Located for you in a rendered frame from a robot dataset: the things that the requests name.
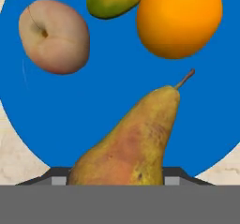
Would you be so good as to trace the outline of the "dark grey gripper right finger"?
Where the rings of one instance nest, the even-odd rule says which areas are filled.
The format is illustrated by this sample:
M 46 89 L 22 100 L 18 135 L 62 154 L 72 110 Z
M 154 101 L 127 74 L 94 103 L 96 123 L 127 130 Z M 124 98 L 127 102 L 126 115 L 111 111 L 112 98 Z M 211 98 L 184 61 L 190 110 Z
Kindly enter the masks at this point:
M 164 167 L 163 168 L 163 183 L 165 186 L 211 186 L 211 183 L 201 179 L 189 176 L 180 167 Z

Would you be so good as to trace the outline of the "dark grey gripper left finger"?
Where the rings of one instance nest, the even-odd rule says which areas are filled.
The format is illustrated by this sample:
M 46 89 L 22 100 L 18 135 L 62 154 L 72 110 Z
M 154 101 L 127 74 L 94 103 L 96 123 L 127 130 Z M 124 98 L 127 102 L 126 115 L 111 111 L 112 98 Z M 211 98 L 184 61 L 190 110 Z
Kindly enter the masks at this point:
M 19 183 L 19 186 L 47 185 L 65 186 L 68 181 L 70 167 L 54 167 L 48 169 L 44 174 Z

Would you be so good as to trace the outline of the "yellow-brown pear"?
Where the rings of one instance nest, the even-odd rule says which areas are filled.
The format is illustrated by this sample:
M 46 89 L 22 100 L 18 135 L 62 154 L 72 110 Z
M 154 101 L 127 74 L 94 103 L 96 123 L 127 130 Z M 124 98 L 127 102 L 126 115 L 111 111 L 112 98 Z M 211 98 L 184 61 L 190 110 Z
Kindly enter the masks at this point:
M 83 154 L 67 182 L 81 186 L 161 186 L 162 162 L 177 115 L 178 83 L 158 88 Z

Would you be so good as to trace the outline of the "blue plate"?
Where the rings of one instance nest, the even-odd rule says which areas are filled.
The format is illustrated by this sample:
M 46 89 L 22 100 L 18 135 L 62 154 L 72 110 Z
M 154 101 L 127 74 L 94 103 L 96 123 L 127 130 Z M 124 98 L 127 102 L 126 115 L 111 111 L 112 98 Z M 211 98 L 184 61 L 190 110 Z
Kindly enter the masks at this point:
M 87 18 L 91 47 L 79 72 L 58 76 L 26 56 L 18 19 L 35 0 L 0 0 L 0 167 L 12 179 L 70 166 L 146 93 L 170 84 L 181 101 L 164 162 L 214 183 L 240 180 L 240 0 L 222 0 L 210 42 L 165 60 L 139 41 L 134 12 Z M 85 0 L 61 0 L 85 12 Z

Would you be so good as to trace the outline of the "pale pink peach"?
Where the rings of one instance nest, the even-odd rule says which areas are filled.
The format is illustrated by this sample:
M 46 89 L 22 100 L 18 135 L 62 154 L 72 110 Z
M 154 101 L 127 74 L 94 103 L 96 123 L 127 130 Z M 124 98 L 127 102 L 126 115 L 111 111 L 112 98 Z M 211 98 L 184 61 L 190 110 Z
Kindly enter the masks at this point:
M 70 74 L 89 59 L 90 36 L 83 17 L 56 0 L 36 0 L 19 18 L 19 33 L 27 56 L 53 74 Z

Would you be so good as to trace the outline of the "orange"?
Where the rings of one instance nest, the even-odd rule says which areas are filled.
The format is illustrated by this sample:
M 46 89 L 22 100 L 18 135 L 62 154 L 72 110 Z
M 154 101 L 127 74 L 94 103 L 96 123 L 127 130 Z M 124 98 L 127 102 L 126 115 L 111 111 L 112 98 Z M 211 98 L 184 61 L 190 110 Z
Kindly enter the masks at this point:
M 216 33 L 222 0 L 141 0 L 136 17 L 141 43 L 166 59 L 189 57 Z

